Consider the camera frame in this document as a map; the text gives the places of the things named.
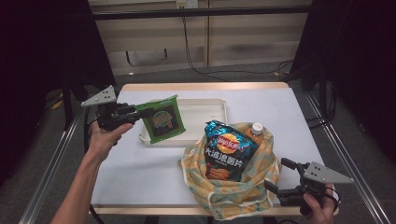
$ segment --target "power outlet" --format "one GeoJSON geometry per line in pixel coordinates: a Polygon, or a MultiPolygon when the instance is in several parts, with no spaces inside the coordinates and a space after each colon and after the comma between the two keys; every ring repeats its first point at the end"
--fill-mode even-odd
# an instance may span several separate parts
{"type": "Polygon", "coordinates": [[[187,0],[177,0],[176,1],[176,8],[187,8],[187,0]]]}
{"type": "Polygon", "coordinates": [[[198,0],[187,0],[187,8],[198,8],[198,0]]]}

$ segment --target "bottle cap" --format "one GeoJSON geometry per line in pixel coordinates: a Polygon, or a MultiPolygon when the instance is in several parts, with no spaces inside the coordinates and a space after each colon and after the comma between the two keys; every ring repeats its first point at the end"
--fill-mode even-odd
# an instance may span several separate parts
{"type": "Polygon", "coordinates": [[[262,124],[260,123],[254,123],[251,126],[251,132],[255,135],[262,134],[262,129],[264,129],[264,127],[262,127],[262,124]]]}

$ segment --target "plaid bag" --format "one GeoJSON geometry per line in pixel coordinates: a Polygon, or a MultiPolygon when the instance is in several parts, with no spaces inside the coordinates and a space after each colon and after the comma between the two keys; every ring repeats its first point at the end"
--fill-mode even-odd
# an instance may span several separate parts
{"type": "MultiPolygon", "coordinates": [[[[232,124],[244,133],[252,123],[232,124]]],[[[216,220],[251,217],[273,207],[274,194],[264,188],[264,179],[279,178],[280,162],[273,152],[274,137],[264,128],[264,140],[256,150],[239,182],[208,179],[206,174],[206,136],[187,147],[181,160],[184,181],[200,204],[216,220]]]]}

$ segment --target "green package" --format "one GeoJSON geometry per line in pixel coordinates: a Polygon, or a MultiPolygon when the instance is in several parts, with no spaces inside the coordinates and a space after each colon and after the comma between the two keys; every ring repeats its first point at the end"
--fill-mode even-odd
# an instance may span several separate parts
{"type": "Polygon", "coordinates": [[[137,111],[146,108],[154,110],[153,113],[143,118],[151,144],[161,142],[186,131],[178,111],[177,95],[135,106],[137,111]]]}

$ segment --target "white tray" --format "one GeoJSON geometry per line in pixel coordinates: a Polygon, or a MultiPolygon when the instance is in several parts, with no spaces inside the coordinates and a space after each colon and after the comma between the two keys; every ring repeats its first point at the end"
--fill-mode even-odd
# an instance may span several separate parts
{"type": "Polygon", "coordinates": [[[178,109],[186,132],[150,144],[149,133],[143,125],[140,139],[152,147],[187,147],[200,140],[205,134],[206,123],[215,119],[227,123],[225,101],[222,99],[177,99],[178,109]]]}

